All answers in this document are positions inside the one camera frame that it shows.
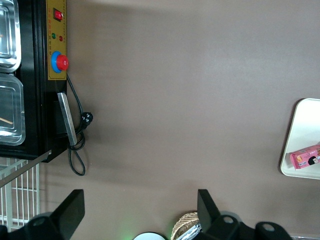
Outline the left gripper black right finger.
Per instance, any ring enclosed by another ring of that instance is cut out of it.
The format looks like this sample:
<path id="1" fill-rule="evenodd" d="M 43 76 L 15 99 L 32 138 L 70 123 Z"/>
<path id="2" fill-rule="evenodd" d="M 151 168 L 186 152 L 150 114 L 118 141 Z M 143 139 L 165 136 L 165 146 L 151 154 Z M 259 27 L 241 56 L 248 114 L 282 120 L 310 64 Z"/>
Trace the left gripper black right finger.
<path id="1" fill-rule="evenodd" d="M 280 225 L 261 221 L 254 228 L 231 213 L 222 214 L 207 189 L 197 192 L 197 215 L 201 231 L 198 240 L 290 240 L 292 237 Z"/>

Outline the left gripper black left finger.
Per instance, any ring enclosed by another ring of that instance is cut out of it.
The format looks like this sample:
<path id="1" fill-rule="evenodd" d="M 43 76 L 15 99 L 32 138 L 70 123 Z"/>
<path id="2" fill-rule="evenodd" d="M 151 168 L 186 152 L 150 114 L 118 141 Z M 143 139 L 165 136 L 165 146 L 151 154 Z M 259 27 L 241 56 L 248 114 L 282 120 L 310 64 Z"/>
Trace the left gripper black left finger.
<path id="1" fill-rule="evenodd" d="M 22 228 L 7 232 L 7 239 L 69 240 L 84 216 L 84 191 L 75 189 L 53 212 L 39 214 Z"/>

